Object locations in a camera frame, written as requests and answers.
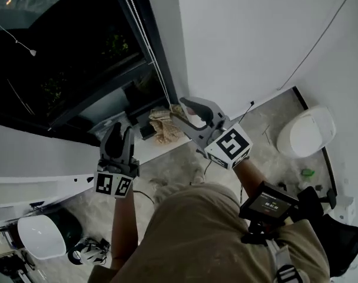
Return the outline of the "white box with blue mark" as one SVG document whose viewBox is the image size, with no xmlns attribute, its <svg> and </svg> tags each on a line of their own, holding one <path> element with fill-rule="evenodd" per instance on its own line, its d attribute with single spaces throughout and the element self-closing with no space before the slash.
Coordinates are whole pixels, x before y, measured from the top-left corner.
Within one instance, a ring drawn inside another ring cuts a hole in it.
<svg viewBox="0 0 358 283">
<path fill-rule="evenodd" d="M 339 218 L 345 223 L 351 223 L 356 216 L 355 198 L 341 196 L 337 201 Z"/>
</svg>

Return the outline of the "person's beige shirt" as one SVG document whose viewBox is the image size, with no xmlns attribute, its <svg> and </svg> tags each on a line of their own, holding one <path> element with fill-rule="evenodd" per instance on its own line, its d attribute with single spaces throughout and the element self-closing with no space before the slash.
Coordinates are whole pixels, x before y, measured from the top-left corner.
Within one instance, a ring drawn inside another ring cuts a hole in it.
<svg viewBox="0 0 358 283">
<path fill-rule="evenodd" d="M 326 253 L 307 220 L 251 235 L 222 185 L 164 192 L 136 250 L 118 269 L 97 265 L 88 283 L 277 283 L 293 266 L 306 283 L 329 283 Z"/>
</svg>

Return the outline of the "small black box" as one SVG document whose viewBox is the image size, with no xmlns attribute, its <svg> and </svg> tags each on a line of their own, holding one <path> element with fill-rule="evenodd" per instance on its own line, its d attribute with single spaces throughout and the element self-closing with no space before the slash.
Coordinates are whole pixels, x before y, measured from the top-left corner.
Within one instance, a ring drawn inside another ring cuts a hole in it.
<svg viewBox="0 0 358 283">
<path fill-rule="evenodd" d="M 146 126 L 140 128 L 140 133 L 141 133 L 142 139 L 147 140 L 150 137 L 152 137 L 153 135 L 155 135 L 156 131 L 153 128 L 153 126 L 149 124 L 149 125 L 146 125 Z"/>
</svg>

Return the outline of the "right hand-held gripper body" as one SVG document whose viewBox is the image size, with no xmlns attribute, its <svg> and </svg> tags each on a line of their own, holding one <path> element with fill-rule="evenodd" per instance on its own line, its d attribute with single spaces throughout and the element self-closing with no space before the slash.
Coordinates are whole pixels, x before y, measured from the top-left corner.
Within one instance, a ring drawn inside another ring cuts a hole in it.
<svg viewBox="0 0 358 283">
<path fill-rule="evenodd" d="M 206 139 L 206 146 L 196 152 L 204 158 L 231 170 L 250 154 L 252 141 L 240 124 L 225 116 Z"/>
</svg>

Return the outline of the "black equipment pile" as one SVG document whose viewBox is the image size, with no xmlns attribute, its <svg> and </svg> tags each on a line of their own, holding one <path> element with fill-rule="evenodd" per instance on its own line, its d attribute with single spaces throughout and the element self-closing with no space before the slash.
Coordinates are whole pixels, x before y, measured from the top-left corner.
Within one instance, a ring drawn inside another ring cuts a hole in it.
<svg viewBox="0 0 358 283">
<path fill-rule="evenodd" d="M 17 254 L 0 257 L 0 274 L 11 279 L 13 283 L 34 283 L 28 274 L 26 262 Z"/>
</svg>

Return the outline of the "person's right forearm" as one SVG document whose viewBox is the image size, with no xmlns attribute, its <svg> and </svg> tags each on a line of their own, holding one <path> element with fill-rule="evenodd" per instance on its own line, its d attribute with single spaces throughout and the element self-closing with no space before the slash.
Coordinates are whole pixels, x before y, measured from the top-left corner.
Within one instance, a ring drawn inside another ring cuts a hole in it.
<svg viewBox="0 0 358 283">
<path fill-rule="evenodd" d="M 233 171 L 241 183 L 240 202 L 242 202 L 244 190 L 246 191 L 247 196 L 251 197 L 255 194 L 260 184 L 267 181 L 267 178 L 253 164 L 249 157 L 246 157 L 239 162 L 233 168 Z"/>
</svg>

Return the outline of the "person's left forearm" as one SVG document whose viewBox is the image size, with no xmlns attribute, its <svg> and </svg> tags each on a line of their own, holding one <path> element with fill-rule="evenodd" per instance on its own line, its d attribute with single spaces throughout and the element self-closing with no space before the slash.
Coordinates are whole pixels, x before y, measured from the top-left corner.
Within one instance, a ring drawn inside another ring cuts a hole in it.
<svg viewBox="0 0 358 283">
<path fill-rule="evenodd" d="M 134 192 L 115 201 L 111 234 L 111 269 L 119 271 L 138 247 Z"/>
</svg>

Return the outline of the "beige crumpled cloth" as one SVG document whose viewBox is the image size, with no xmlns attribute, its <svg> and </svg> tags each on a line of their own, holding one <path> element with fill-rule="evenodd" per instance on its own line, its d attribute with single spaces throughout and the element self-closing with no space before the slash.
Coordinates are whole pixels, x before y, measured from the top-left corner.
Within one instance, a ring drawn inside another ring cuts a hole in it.
<svg viewBox="0 0 358 283">
<path fill-rule="evenodd" d="M 182 107 L 172 104 L 171 109 L 159 107 L 150 111 L 150 124 L 155 130 L 154 139 L 158 144 L 170 144 L 184 137 L 184 133 L 173 123 L 170 115 L 175 114 L 187 119 Z"/>
</svg>

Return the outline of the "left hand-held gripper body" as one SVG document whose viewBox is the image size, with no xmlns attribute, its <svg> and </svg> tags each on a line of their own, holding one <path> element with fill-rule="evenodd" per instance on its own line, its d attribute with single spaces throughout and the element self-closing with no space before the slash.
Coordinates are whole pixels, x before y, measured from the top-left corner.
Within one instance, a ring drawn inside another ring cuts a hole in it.
<svg viewBox="0 0 358 283">
<path fill-rule="evenodd" d="M 133 180 L 140 175 L 140 163 L 131 158 L 126 164 L 100 159 L 94 173 L 94 191 L 101 195 L 125 198 Z"/>
</svg>

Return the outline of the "black wrist-mounted screen device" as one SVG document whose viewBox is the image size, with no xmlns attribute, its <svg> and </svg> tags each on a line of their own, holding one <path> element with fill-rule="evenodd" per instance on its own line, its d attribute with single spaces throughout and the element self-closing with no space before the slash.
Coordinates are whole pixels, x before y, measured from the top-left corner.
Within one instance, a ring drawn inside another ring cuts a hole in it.
<svg viewBox="0 0 358 283">
<path fill-rule="evenodd" d="M 255 194 L 240 207 L 239 217 L 250 221 L 248 233 L 241 238 L 244 243 L 266 244 L 270 228 L 284 223 L 299 205 L 297 196 L 268 182 L 261 182 Z"/>
</svg>

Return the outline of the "person's right shoe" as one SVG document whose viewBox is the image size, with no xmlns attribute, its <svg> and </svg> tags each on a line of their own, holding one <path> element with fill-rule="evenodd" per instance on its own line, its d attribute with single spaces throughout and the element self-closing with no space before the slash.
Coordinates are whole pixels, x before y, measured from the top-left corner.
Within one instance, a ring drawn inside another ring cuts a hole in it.
<svg viewBox="0 0 358 283">
<path fill-rule="evenodd" d="M 191 184 L 192 185 L 200 185 L 205 183 L 205 170 L 201 165 L 196 165 L 196 167 L 193 169 L 193 175 L 191 178 Z"/>
</svg>

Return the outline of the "white bathtub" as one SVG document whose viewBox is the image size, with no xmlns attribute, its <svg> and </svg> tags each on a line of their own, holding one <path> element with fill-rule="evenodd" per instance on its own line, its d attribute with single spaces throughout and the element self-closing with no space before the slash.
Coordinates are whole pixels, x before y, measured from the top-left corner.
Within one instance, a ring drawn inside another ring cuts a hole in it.
<svg viewBox="0 0 358 283">
<path fill-rule="evenodd" d="M 18 220 L 17 230 L 24 248 L 34 258 L 64 256 L 82 238 L 82 226 L 72 215 L 37 215 Z"/>
</svg>

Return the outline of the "clear plastic bag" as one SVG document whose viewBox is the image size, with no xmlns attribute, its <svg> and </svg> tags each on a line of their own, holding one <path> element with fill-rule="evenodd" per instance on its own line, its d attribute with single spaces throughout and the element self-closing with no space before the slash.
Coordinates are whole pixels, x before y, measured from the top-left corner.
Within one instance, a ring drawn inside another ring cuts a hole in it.
<svg viewBox="0 0 358 283">
<path fill-rule="evenodd" d="M 107 131 L 115 123 L 121 123 L 121 130 L 124 131 L 128 126 L 132 126 L 130 120 L 127 117 L 126 112 L 121 112 L 116 115 L 110 116 L 104 120 L 101 120 L 94 127 L 92 127 L 89 132 L 92 134 L 101 133 L 102 131 Z"/>
</svg>

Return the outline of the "dark window pane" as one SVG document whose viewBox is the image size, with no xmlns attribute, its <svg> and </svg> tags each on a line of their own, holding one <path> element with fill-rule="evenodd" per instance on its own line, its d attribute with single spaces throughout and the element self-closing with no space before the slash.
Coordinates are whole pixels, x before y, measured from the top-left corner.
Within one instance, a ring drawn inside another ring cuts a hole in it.
<svg viewBox="0 0 358 283">
<path fill-rule="evenodd" d="M 125 57 L 102 54 L 111 34 L 126 39 Z M 48 110 L 41 83 L 58 72 L 66 83 Z M 110 116 L 142 128 L 177 101 L 149 0 L 0 0 L 0 126 L 90 137 Z"/>
</svg>

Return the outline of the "white toilet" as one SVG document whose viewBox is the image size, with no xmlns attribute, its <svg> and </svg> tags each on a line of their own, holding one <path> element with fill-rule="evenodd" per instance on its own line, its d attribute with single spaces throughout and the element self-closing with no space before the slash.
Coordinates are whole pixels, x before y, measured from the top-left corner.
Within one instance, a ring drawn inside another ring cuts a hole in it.
<svg viewBox="0 0 358 283">
<path fill-rule="evenodd" d="M 292 159 L 309 157 L 336 135 L 336 125 L 328 107 L 314 106 L 288 122 L 277 138 L 277 150 Z"/>
</svg>

